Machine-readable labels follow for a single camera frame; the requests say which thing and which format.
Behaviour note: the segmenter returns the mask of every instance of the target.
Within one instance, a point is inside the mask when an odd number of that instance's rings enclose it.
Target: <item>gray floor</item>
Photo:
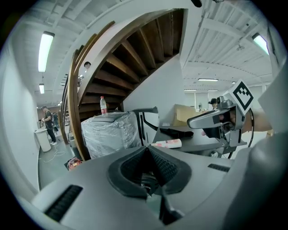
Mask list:
[[[68,173],[64,164],[74,157],[73,151],[70,146],[65,146],[61,138],[57,137],[57,145],[51,146],[51,150],[43,152],[40,149],[39,153],[39,182],[40,189],[59,177]]]

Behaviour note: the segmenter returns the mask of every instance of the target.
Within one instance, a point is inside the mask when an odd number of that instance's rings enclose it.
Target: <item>person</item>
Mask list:
[[[208,102],[208,104],[211,104],[213,107],[213,110],[215,110],[217,108],[217,99],[216,98],[212,98],[210,102]]]
[[[86,70],[88,70],[88,69],[90,68],[90,66],[91,66],[91,63],[90,63],[90,62],[85,62],[85,63],[84,63],[84,68],[85,68]]]
[[[47,132],[48,132],[48,134],[50,135],[50,137],[52,139],[52,142],[50,144],[54,146],[54,145],[57,144],[57,142],[56,142],[56,137],[55,137],[54,132],[53,132],[52,114],[47,109],[47,106],[43,106],[41,109],[44,112],[44,117],[42,118],[42,121],[45,122]]]
[[[58,122],[57,113],[53,113],[53,117],[54,117],[54,124],[56,125],[57,128],[59,128],[59,122]]]
[[[254,131],[255,132],[265,132],[272,129],[271,124],[269,123],[263,110],[253,111],[254,116]],[[219,115],[220,121],[224,119],[224,115]],[[236,122],[236,111],[230,110],[230,120],[233,124]],[[245,115],[244,125],[242,127],[242,133],[252,131],[252,121],[251,113],[248,111]]]

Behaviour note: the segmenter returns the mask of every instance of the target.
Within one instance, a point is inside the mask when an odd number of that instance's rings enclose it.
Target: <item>vent slot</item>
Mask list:
[[[229,171],[229,167],[227,166],[223,166],[223,165],[218,165],[218,164],[210,164],[208,165],[209,168],[213,168],[219,171],[223,171],[223,172],[228,172]]]
[[[59,222],[67,210],[71,207],[72,203],[76,200],[82,189],[82,187],[75,185],[69,186],[45,212],[45,214],[53,220]]]

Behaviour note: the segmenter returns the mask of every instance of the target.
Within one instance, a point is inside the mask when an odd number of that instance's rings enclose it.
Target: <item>curved wooden handrail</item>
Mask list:
[[[89,44],[93,41],[93,39],[96,37],[96,34],[93,34],[89,40],[87,41],[87,43],[84,45],[84,47],[80,50],[79,55],[76,59],[76,64],[79,63],[80,58],[83,56],[84,52],[86,52],[86,50],[89,48]]]
[[[78,58],[78,62],[76,62],[76,67],[75,67],[75,70],[74,70],[74,75],[77,75],[78,76],[78,73],[79,73],[79,68],[80,66],[82,65],[85,57],[87,56],[87,54],[89,53],[89,51],[91,50],[91,48],[93,47],[93,45],[96,43],[96,41],[98,41],[99,37],[101,37],[103,35],[103,33],[109,29],[115,22],[112,21],[112,22],[109,22],[100,32],[99,34],[97,35],[93,35],[87,42],[87,46],[86,48],[84,47],[83,48],[83,52],[80,53],[79,55],[79,58]]]
[[[74,75],[75,73],[75,64],[77,59],[78,50],[76,50],[72,56],[72,63],[70,65],[69,70],[69,78],[68,78],[68,88],[67,88],[67,100],[68,100],[68,111],[70,118],[70,127],[74,134],[74,140],[79,150],[81,158],[85,161],[90,159],[89,152],[84,145],[82,133],[81,133],[81,122],[79,116],[79,108],[78,108],[78,96],[77,96],[77,84],[78,77]]]
[[[58,112],[58,123],[60,126],[60,132],[61,132],[61,135],[62,135],[62,138],[63,138],[65,145],[67,145],[69,143],[67,136],[66,136],[66,133],[65,133],[65,114],[66,114],[65,103],[67,101],[68,78],[69,78],[69,76],[67,77],[66,82],[65,82],[64,91],[63,91],[63,95],[62,95],[62,104],[61,104],[60,111]]]

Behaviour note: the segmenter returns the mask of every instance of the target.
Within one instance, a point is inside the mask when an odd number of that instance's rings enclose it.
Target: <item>power cord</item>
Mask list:
[[[252,123],[252,134],[251,134],[251,140],[250,140],[250,142],[249,142],[248,147],[251,146],[252,141],[253,141],[253,137],[254,137],[254,114],[253,114],[253,112],[252,112],[252,109],[250,109],[250,114],[251,114],[251,123]]]
[[[54,157],[53,157],[51,160],[49,160],[49,161],[44,161],[44,160],[43,160],[43,162],[48,163],[48,162],[52,161],[56,156],[62,156],[62,155],[64,155],[64,154],[66,153],[66,152],[64,152],[64,151],[58,152],[58,150],[57,150],[57,148],[56,148],[58,145],[55,146],[55,150],[56,150],[56,151],[54,152]]]

